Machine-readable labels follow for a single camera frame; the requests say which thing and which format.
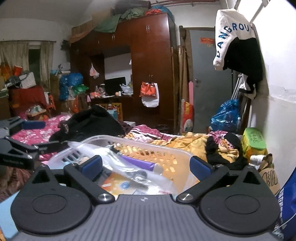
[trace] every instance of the white hoodie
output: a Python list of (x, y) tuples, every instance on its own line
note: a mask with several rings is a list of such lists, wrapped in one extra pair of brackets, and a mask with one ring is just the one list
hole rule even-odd
[(213, 65), (216, 70), (223, 70), (224, 58), (230, 43), (239, 39), (255, 38), (254, 30), (248, 20), (234, 8), (218, 10), (216, 17), (216, 57)]

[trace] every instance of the window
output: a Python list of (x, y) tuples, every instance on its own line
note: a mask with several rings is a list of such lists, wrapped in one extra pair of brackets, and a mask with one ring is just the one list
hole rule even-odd
[(36, 85), (40, 85), (40, 46), (39, 48), (29, 49), (29, 70), (34, 73)]

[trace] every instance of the red paper sign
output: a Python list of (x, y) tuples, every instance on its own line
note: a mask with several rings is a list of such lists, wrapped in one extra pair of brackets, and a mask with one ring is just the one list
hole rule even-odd
[(215, 44), (215, 39), (211, 38), (200, 38), (202, 44)]

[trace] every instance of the green plastic bag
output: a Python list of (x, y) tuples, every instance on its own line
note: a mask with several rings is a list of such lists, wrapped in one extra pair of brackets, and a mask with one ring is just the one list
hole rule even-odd
[(78, 85), (78, 86), (73, 86), (72, 87), (73, 93), (75, 95), (79, 95), (79, 94), (85, 93), (85, 91), (87, 91), (88, 89), (89, 88), (86, 87), (85, 85)]

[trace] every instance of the blue bag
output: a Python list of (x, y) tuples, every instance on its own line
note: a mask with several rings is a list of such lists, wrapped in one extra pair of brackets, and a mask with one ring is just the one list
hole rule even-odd
[(62, 75), (59, 79), (59, 85), (60, 86), (67, 86), (68, 85), (68, 78), (69, 78), (68, 74)]
[(173, 22), (175, 22), (172, 12), (167, 7), (162, 5), (156, 5), (156, 6), (153, 6), (151, 9), (160, 9), (162, 12), (167, 12), (168, 15), (170, 16), (170, 19), (173, 20)]
[(68, 87), (83, 84), (83, 76), (80, 73), (71, 73), (68, 77)]
[(274, 234), (289, 240), (296, 235), (296, 168), (276, 198), (281, 212)]
[(236, 132), (238, 128), (239, 118), (239, 100), (228, 100), (223, 103), (217, 114), (211, 119), (211, 127), (213, 131)]
[(59, 100), (66, 101), (69, 96), (69, 90), (67, 86), (60, 86), (59, 87)]

